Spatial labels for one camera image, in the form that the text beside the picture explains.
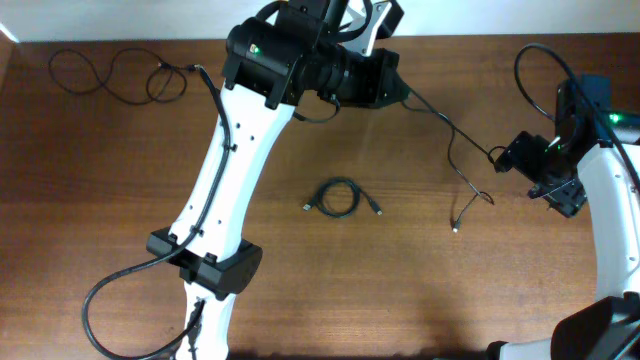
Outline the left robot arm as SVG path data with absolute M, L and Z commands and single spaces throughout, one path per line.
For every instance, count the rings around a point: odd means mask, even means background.
M 396 53 L 375 42 L 403 17 L 394 1 L 367 2 L 347 28 L 343 1 L 276 1 L 226 40 L 215 131 L 178 218 L 154 231 L 148 251 L 177 267 L 187 297 L 174 359 L 224 359 L 236 296 L 255 275 L 260 247 L 242 237 L 248 205 L 278 136 L 306 91 L 336 108 L 382 108 L 404 100 Z

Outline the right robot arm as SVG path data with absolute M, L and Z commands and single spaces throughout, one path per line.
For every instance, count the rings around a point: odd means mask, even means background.
M 495 160 L 518 170 L 567 218 L 587 205 L 596 251 L 593 304 L 568 316 L 544 340 L 494 342 L 489 359 L 636 359 L 639 356 L 639 187 L 623 162 L 639 164 L 639 117 L 613 110 L 611 82 L 581 75 L 558 87 L 555 137 L 521 132 Z

